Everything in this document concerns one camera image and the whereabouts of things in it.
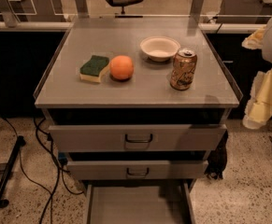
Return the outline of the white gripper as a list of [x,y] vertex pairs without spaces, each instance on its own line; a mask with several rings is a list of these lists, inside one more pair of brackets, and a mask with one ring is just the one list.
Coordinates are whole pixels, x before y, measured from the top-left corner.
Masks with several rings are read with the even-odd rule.
[[[262,49],[263,58],[272,63],[272,18],[266,27],[249,35],[242,42],[245,49]],[[247,102],[243,125],[248,129],[260,129],[272,117],[272,68],[258,72],[251,86],[251,98]]]

